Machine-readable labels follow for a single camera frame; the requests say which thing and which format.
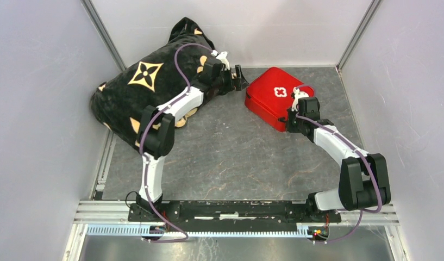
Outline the red medicine kit case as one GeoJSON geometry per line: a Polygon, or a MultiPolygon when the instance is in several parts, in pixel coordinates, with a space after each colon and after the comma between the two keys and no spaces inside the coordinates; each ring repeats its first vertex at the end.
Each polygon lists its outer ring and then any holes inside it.
{"type": "Polygon", "coordinates": [[[287,110],[294,101],[292,91],[299,85],[313,97],[315,90],[286,71],[271,67],[255,79],[246,89],[245,106],[256,116],[279,132],[285,132],[287,110]]]}

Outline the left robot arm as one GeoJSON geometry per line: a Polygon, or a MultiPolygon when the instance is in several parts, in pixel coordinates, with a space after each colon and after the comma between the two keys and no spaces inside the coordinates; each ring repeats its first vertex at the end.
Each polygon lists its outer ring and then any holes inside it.
{"type": "Polygon", "coordinates": [[[143,167],[136,204],[141,207],[142,216],[151,222],[162,215],[162,173],[174,146],[176,121],[216,96],[242,91],[249,85],[240,65],[231,69],[220,58],[208,59],[202,72],[192,80],[184,78],[184,82],[187,86],[168,102],[147,106],[140,121],[137,141],[143,167]]]}

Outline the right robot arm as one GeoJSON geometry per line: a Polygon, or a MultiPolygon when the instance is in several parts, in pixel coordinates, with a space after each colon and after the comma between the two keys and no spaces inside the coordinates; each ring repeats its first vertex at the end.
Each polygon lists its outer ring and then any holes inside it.
{"type": "Polygon", "coordinates": [[[328,210],[377,213],[391,201],[387,162],[347,139],[328,119],[321,118],[316,97],[298,98],[287,110],[286,131],[301,133],[323,149],[339,166],[337,188],[309,195],[305,215],[321,221],[328,210]]]}

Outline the black pillow with gold flowers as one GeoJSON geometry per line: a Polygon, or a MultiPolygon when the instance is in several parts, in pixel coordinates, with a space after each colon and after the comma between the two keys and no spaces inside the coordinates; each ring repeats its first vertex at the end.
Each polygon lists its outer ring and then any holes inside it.
{"type": "Polygon", "coordinates": [[[192,19],[183,17],[167,44],[101,83],[90,98],[96,120],[134,150],[140,150],[139,129],[148,106],[158,107],[186,90],[207,71],[213,42],[192,19]]]}

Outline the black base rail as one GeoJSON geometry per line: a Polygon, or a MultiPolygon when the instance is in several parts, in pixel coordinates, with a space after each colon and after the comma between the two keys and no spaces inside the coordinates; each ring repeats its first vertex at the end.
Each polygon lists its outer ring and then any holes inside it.
{"type": "Polygon", "coordinates": [[[168,232],[294,232],[296,226],[339,223],[334,210],[305,201],[164,201],[155,208],[128,203],[128,221],[163,226],[168,232]]]}

